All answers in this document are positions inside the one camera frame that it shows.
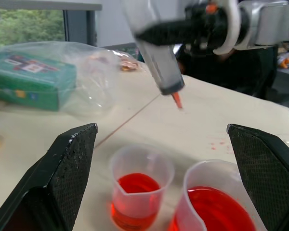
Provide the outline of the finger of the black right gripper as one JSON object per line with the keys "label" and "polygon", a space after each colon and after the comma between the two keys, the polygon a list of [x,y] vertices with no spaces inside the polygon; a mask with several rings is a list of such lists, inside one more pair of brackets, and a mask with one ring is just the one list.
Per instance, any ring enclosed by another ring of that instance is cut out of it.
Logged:
{"label": "finger of the black right gripper", "polygon": [[136,32],[135,38],[156,46],[182,44],[187,38],[187,21],[167,21],[156,23]]}

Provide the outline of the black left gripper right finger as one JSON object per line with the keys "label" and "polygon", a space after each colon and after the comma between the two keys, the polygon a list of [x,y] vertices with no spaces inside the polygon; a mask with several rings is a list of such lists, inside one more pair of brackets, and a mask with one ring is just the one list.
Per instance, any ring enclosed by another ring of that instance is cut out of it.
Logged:
{"label": "black left gripper right finger", "polygon": [[228,124],[238,170],[269,231],[289,231],[289,147],[273,134]]}

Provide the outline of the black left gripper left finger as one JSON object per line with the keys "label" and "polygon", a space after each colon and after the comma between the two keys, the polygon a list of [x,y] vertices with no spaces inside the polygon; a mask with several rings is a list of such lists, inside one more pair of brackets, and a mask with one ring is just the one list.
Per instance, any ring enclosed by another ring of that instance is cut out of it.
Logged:
{"label": "black left gripper left finger", "polygon": [[96,123],[60,134],[0,207],[0,231],[71,231],[87,186]]}

